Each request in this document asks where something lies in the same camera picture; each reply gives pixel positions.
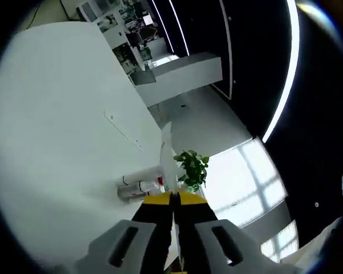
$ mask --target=green plant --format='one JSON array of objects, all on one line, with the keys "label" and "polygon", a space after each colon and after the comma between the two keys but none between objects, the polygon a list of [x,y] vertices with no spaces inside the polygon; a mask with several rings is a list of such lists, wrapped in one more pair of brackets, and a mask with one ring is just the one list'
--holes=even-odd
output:
[{"label": "green plant", "polygon": [[181,155],[174,157],[174,160],[181,162],[181,167],[186,171],[186,174],[179,178],[179,181],[192,187],[193,191],[197,191],[202,183],[206,186],[206,177],[209,157],[202,157],[195,151],[184,151]]}]

